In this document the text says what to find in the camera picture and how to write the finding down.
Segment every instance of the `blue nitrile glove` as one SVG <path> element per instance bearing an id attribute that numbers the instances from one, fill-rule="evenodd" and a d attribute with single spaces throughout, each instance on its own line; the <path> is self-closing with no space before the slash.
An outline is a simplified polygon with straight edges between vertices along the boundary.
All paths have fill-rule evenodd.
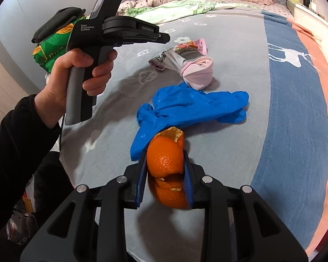
<path id="1" fill-rule="evenodd" d="M 159 89 L 153 96 L 153 107 L 145 103 L 137 112 L 140 126 L 131 145 L 131 160 L 140 158 L 144 147 L 158 132 L 175 126 L 179 129 L 195 123 L 216 119 L 221 123 L 238 123 L 247 114 L 249 95 L 245 91 L 204 93 L 179 85 Z"/>

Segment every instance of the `black sleeve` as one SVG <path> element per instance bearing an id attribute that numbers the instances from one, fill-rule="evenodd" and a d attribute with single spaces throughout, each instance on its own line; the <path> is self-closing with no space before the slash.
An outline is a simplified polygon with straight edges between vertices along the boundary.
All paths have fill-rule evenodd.
<path id="1" fill-rule="evenodd" d="M 58 124 L 50 129 L 42 122 L 34 98 L 21 99 L 0 124 L 0 229 L 60 134 Z"/>

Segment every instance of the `black pants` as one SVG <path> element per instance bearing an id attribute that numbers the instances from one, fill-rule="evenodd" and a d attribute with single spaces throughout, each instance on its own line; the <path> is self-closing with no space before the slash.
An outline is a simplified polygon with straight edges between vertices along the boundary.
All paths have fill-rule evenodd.
<path id="1" fill-rule="evenodd" d="M 49 152 L 34 174 L 35 217 L 39 228 L 72 191 L 59 152 Z"/>

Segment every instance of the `device screen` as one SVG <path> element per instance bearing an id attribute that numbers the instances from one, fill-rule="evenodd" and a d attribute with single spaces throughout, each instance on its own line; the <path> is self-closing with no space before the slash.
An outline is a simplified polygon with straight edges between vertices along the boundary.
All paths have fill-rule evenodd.
<path id="1" fill-rule="evenodd" d="M 103 2 L 104 2 L 104 0 L 97 0 L 96 1 L 95 5 L 94 5 L 94 8 L 91 12 L 91 15 L 90 15 L 90 19 L 94 19 L 95 17 L 97 17 Z"/>

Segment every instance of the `wrist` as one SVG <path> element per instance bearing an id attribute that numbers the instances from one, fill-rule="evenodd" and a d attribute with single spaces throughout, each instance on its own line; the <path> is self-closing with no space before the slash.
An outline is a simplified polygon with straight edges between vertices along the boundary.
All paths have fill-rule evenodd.
<path id="1" fill-rule="evenodd" d="M 42 122 L 50 129 L 55 127 L 59 119 L 65 114 L 65 107 L 60 102 L 42 90 L 34 98 L 34 106 Z"/>

